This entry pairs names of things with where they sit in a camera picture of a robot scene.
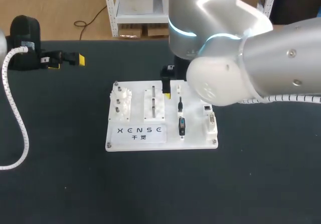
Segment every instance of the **coiled white cable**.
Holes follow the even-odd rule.
[[[269,103],[269,102],[311,102],[321,103],[321,97],[319,96],[307,96],[307,95],[295,95],[295,94],[284,94],[284,95],[272,95],[268,97],[262,97],[264,101],[260,101],[256,98],[246,99],[239,103],[251,104],[251,103]]]
[[[20,157],[20,159],[15,162],[12,165],[7,165],[7,166],[0,166],[0,170],[10,170],[10,169],[14,169],[17,166],[19,166],[27,157],[28,151],[29,151],[29,138],[28,138],[28,133],[25,127],[24,122],[22,121],[22,118],[20,116],[20,113],[17,109],[17,106],[15,104],[15,101],[12,97],[10,88],[9,88],[9,83],[8,83],[8,65],[10,62],[10,59],[17,53],[25,53],[28,52],[28,48],[27,47],[18,47],[18,48],[13,48],[5,57],[4,63],[2,65],[2,82],[4,84],[4,89],[5,89],[5,93],[7,95],[7,99],[10,103],[11,109],[14,112],[14,115],[17,119],[17,122],[19,124],[19,127],[21,129],[21,133],[24,137],[24,151]]]

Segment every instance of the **black electrical cable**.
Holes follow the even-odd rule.
[[[84,33],[85,29],[86,29],[91,23],[93,23],[93,22],[95,21],[95,19],[97,18],[97,16],[98,16],[104,9],[106,9],[106,8],[107,8],[107,6],[104,6],[104,8],[101,9],[101,10],[97,13],[97,15],[94,17],[94,19],[92,19],[91,22],[88,23],[88,24],[87,24],[85,21],[75,21],[75,22],[74,22],[74,25],[75,25],[75,26],[77,26],[77,27],[83,27],[83,29],[82,29],[82,31],[81,31],[81,33],[80,33],[79,40],[81,40],[82,34]]]

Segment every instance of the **black tabletop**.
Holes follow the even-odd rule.
[[[86,67],[9,72],[30,137],[0,172],[1,223],[321,223],[321,105],[215,108],[217,150],[105,151],[112,83],[158,80],[167,41],[44,42]],[[0,164],[23,139],[0,90]]]

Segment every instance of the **metal shelf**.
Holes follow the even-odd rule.
[[[168,16],[163,14],[162,0],[154,0],[154,13],[148,15],[124,15],[118,0],[106,0],[111,31],[118,37],[118,24],[168,23]],[[265,0],[264,14],[270,17],[274,0]]]

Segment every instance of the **label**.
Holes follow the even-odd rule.
[[[155,144],[166,142],[165,125],[113,126],[112,144]]]
[[[21,46],[22,47],[31,47],[33,50],[35,49],[35,43],[33,43],[33,42],[21,41]]]

